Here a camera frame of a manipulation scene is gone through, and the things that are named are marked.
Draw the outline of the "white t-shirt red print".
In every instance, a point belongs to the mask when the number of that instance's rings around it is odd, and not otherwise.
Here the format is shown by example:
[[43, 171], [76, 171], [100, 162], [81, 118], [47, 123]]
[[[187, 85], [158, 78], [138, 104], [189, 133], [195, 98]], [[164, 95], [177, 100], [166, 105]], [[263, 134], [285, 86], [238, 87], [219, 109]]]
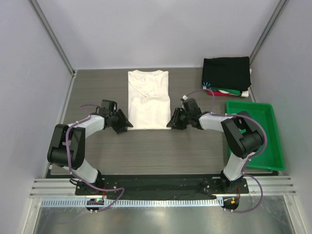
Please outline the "white t-shirt red print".
[[171, 118], [169, 72], [128, 72], [130, 130], [169, 130]]

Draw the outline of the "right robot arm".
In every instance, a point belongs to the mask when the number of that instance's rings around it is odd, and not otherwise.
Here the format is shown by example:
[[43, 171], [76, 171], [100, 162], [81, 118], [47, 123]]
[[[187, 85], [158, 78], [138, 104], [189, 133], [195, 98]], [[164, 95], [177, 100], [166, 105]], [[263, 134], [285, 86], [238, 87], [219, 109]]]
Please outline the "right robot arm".
[[223, 132], [231, 150], [227, 165], [220, 173], [221, 190], [230, 193], [240, 184], [244, 170], [252, 159], [265, 150], [268, 139], [263, 127], [248, 112], [215, 114], [202, 112], [195, 99], [184, 99], [167, 127], [184, 130], [188, 125], [199, 130]]

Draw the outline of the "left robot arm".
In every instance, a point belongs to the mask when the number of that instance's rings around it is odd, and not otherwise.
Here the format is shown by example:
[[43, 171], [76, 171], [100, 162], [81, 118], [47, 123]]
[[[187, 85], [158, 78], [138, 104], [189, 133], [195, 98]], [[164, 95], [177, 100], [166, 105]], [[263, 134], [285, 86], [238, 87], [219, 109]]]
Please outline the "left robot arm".
[[84, 104], [80, 106], [95, 107], [95, 111], [87, 117], [71, 124], [58, 124], [54, 128], [47, 153], [49, 163], [62, 167], [75, 178], [87, 185], [92, 194], [100, 194], [104, 183], [101, 172], [92, 167], [85, 159], [85, 141], [92, 134], [111, 127], [115, 133], [121, 134], [132, 128], [117, 103], [112, 100], [102, 100], [101, 105]]

